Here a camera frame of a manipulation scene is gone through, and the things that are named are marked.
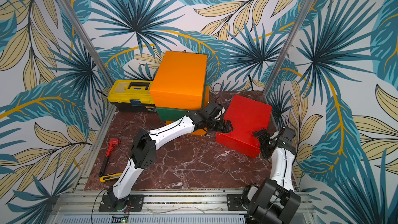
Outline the yellow black plastic toolbox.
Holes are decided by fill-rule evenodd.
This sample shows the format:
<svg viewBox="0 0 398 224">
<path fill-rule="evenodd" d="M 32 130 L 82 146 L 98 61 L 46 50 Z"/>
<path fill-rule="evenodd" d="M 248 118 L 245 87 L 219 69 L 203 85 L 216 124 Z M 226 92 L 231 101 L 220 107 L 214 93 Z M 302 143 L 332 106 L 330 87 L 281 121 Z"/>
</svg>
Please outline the yellow black plastic toolbox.
<svg viewBox="0 0 398 224">
<path fill-rule="evenodd" d="M 117 80 L 107 97 L 120 112 L 155 113 L 156 106 L 149 89 L 153 81 Z"/>
</svg>

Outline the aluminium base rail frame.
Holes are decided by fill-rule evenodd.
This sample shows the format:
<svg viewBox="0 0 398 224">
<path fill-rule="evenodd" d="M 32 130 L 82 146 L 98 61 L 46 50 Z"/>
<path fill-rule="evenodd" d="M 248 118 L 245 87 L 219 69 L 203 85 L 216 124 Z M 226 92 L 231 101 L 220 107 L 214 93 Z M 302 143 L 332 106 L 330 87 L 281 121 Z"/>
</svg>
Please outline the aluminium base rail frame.
<svg viewBox="0 0 398 224">
<path fill-rule="evenodd" d="M 131 195 L 144 195 L 141 212 L 99 212 L 106 191 L 65 194 L 56 203 L 48 223 L 260 224 L 247 211 L 228 211 L 227 195 L 243 194 L 245 188 L 132 191 Z M 316 223 L 317 215 L 310 196 L 295 193 L 300 196 L 301 204 L 289 224 Z"/>
</svg>

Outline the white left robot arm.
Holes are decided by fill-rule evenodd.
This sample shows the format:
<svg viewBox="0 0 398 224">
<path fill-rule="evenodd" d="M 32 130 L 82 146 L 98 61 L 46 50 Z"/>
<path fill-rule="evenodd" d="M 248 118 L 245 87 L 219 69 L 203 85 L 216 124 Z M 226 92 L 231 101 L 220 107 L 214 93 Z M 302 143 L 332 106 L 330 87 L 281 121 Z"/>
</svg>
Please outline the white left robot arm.
<svg viewBox="0 0 398 224">
<path fill-rule="evenodd" d="M 140 174 L 156 162 L 156 152 L 174 139 L 197 130 L 230 133 L 233 127 L 230 120 L 224 120 L 225 108 L 210 102 L 204 108 L 187 111 L 183 117 L 164 127 L 147 131 L 140 129 L 133 139 L 133 147 L 128 163 L 118 181 L 108 190 L 106 199 L 115 210 L 123 209 L 131 189 Z"/>
</svg>

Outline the red pipe wrench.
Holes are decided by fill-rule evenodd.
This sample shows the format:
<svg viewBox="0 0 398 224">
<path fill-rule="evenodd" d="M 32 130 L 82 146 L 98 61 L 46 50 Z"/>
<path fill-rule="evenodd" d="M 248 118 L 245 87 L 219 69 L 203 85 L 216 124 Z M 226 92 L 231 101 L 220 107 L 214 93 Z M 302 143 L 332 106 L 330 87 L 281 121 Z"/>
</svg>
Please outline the red pipe wrench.
<svg viewBox="0 0 398 224">
<path fill-rule="evenodd" d="M 110 158 L 112 152 L 115 150 L 115 147 L 118 145 L 120 145 L 120 139 L 109 140 L 108 145 L 107 145 L 106 155 L 104 157 L 102 167 L 98 174 L 99 177 L 104 176 L 104 172 L 105 172 L 106 166 L 108 164 L 109 158 Z"/>
</svg>

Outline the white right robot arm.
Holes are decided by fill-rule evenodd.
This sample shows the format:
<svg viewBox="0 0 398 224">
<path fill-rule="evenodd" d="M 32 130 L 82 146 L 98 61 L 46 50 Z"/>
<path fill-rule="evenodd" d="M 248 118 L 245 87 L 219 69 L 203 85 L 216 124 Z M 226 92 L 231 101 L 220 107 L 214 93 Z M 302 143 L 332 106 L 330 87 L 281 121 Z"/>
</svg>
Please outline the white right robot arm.
<svg viewBox="0 0 398 224">
<path fill-rule="evenodd" d="M 254 132 L 254 137 L 260 143 L 264 159 L 271 159 L 272 169 L 270 177 L 259 187 L 248 185 L 245 188 L 241 197 L 242 206 L 251 218 L 261 224 L 288 224 L 301 204 L 292 182 L 295 131 L 287 126 L 274 134 L 262 129 Z"/>
</svg>

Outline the small orange shoebox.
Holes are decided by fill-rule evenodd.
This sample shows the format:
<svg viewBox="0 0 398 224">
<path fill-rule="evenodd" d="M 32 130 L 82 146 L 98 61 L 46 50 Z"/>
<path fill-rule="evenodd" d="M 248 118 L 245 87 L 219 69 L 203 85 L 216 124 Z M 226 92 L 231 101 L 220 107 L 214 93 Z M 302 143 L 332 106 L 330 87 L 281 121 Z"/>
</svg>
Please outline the small orange shoebox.
<svg viewBox="0 0 398 224">
<path fill-rule="evenodd" d="M 185 116 L 187 113 L 197 113 L 198 110 L 202 110 L 204 107 L 206 107 L 209 103 L 209 92 L 210 92 L 210 87 L 206 86 L 205 88 L 205 95 L 203 98 L 202 102 L 202 107 L 197 109 L 197 110 L 183 110 L 183 109 L 176 109 L 176 108 L 159 108 L 158 109 L 158 114 L 159 117 L 162 121 L 165 121 L 166 124 L 170 124 L 174 121 L 179 120 L 183 116 Z"/>
</svg>

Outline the red shoebox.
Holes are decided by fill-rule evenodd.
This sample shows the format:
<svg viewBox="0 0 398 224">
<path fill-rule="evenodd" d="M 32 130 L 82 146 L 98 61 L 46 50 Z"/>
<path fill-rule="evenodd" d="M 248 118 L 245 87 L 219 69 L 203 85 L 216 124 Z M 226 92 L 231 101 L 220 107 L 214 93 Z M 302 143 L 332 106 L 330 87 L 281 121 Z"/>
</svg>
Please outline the red shoebox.
<svg viewBox="0 0 398 224">
<path fill-rule="evenodd" d="M 216 142 L 251 158 L 260 153 L 260 143 L 254 132 L 267 129 L 272 107 L 240 95 L 235 95 L 224 116 L 231 121 L 233 131 L 217 133 Z"/>
</svg>

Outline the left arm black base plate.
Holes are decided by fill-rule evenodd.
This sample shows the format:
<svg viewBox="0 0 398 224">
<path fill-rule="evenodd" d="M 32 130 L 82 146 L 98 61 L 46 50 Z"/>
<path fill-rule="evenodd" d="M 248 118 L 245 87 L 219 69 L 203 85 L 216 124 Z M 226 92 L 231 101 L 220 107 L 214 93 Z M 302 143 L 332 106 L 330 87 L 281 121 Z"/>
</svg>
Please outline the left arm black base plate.
<svg viewBox="0 0 398 224">
<path fill-rule="evenodd" d="M 102 197 L 99 212 L 141 212 L 144 203 L 144 195 L 129 195 L 128 197 L 114 201 L 110 196 Z"/>
</svg>

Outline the green shoebox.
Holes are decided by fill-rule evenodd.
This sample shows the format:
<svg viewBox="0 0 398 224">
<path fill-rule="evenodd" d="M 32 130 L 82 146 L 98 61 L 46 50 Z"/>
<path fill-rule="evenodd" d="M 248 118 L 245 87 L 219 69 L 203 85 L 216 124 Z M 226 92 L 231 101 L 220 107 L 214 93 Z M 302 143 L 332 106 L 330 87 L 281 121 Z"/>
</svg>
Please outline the green shoebox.
<svg viewBox="0 0 398 224">
<path fill-rule="evenodd" d="M 155 97 L 156 111 L 163 121 L 176 121 L 183 117 L 187 111 L 199 110 L 209 102 L 209 94 L 206 93 L 201 101 L 189 101 L 183 97 L 164 98 Z"/>
</svg>

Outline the yellow utility knife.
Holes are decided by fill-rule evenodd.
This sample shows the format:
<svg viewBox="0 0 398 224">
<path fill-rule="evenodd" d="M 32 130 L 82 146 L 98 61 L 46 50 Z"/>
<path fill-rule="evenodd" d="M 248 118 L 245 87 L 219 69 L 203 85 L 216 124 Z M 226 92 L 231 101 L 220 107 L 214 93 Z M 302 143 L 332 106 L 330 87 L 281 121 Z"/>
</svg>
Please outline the yellow utility knife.
<svg viewBox="0 0 398 224">
<path fill-rule="evenodd" d="M 118 180 L 122 173 L 108 174 L 99 178 L 99 181 L 105 183 L 107 181 Z"/>
</svg>

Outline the right aluminium corner post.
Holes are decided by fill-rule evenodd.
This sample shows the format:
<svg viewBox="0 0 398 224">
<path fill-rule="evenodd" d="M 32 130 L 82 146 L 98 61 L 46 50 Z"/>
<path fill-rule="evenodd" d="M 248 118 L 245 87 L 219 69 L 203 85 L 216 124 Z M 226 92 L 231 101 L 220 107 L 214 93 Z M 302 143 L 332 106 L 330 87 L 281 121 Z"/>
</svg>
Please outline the right aluminium corner post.
<svg viewBox="0 0 398 224">
<path fill-rule="evenodd" d="M 291 47 L 296 34 L 299 32 L 307 14 L 309 13 L 313 2 L 314 2 L 314 0 L 304 0 L 302 8 L 297 12 L 296 19 L 293 22 L 293 25 L 292 25 L 290 32 L 286 38 L 286 41 L 285 41 L 276 61 L 274 63 L 273 69 L 268 77 L 267 83 L 265 84 L 265 87 L 263 90 L 264 97 L 267 97 L 267 95 L 270 93 L 272 84 L 277 77 L 278 71 L 280 70 L 280 68 L 283 64 L 283 61 L 284 61 L 286 55 L 288 54 L 289 48 Z"/>
</svg>

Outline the large orange shoebox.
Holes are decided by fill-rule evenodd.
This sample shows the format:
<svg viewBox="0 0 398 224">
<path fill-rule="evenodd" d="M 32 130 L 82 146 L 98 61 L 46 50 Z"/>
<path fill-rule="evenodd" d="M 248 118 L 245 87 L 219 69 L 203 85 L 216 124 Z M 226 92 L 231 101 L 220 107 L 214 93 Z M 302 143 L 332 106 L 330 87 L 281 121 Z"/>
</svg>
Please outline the large orange shoebox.
<svg viewBox="0 0 398 224">
<path fill-rule="evenodd" d="M 156 107 L 202 107 L 207 55 L 167 51 L 149 89 Z"/>
</svg>

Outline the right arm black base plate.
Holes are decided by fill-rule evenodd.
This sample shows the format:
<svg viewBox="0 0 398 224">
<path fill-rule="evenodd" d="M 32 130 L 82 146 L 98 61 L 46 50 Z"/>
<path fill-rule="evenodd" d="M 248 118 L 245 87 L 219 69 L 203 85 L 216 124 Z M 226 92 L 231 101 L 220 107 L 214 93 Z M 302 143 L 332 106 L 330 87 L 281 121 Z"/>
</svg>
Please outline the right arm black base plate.
<svg viewBox="0 0 398 224">
<path fill-rule="evenodd" d="M 247 211 L 243 205 L 243 194 L 228 194 L 227 207 L 228 211 Z"/>
</svg>

